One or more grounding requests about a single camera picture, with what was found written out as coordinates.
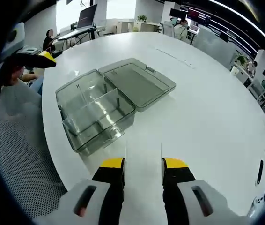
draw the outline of white tabletop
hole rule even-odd
[[[144,112],[114,143],[88,158],[73,152],[64,132],[55,91],[80,74],[127,58],[161,72],[177,86]],[[197,180],[222,193],[228,206],[247,214],[265,190],[265,116],[254,97],[220,63],[166,35],[125,33],[74,46],[46,69],[42,109],[47,144],[69,190],[92,178],[101,162],[127,158],[125,201],[120,224],[166,224],[161,156],[180,158]],[[260,159],[264,172],[258,187]]]

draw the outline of transparent storage box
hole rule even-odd
[[[115,141],[133,124],[136,110],[146,110],[175,86],[136,59],[92,70],[65,84],[56,98],[73,150],[90,155]]]
[[[66,135],[77,153],[92,154],[110,144],[134,121],[135,106],[96,70],[59,88],[56,97]]]

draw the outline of white wall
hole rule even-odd
[[[58,33],[60,33],[62,28],[77,22],[81,11],[90,6],[90,0],[82,0],[82,3],[85,6],[81,4],[81,0],[73,0],[69,4],[67,4],[66,0],[57,1],[56,22]]]
[[[160,23],[162,20],[162,12],[164,4],[154,0],[137,0],[135,19],[139,15],[145,15],[148,20],[147,22]]]
[[[24,24],[25,40],[24,44],[31,47],[42,47],[46,38],[46,32],[53,29],[57,34],[56,25],[56,5],[53,5],[30,18]]]
[[[165,21],[170,21],[170,19],[171,19],[170,10],[172,8],[180,9],[180,5],[178,5],[175,2],[166,1],[164,4],[163,12],[162,12],[162,23]]]
[[[94,4],[97,4],[94,22],[96,26],[105,26],[107,0],[94,0]]]
[[[107,4],[107,19],[133,19],[137,0],[109,0]]]
[[[265,50],[259,50],[254,61],[258,63],[254,79],[257,79],[261,83],[262,80],[265,80],[265,76],[263,75],[263,71],[265,70]]]

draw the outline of gray mesh fabric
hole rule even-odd
[[[164,22],[162,24],[162,28],[163,28],[164,35],[167,35],[169,37],[173,37],[174,38],[174,27],[173,27],[172,23]]]
[[[31,218],[57,209],[66,192],[46,144],[41,96],[23,82],[2,89],[0,172],[12,196]]]

